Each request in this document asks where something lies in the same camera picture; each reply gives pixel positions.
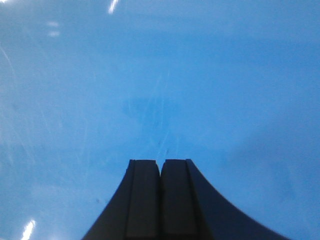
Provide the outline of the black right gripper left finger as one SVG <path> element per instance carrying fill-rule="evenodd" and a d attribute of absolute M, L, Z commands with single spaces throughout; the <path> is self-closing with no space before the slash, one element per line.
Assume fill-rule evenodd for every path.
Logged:
<path fill-rule="evenodd" d="M 85 240 L 157 240 L 160 237 L 160 173 L 155 160 L 130 160 L 111 200 Z"/>

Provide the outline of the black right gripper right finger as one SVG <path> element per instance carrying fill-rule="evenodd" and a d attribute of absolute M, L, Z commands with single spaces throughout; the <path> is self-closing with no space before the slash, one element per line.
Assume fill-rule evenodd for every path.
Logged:
<path fill-rule="evenodd" d="M 167 159 L 161 170 L 165 240 L 284 240 L 222 196 L 191 159 Z"/>

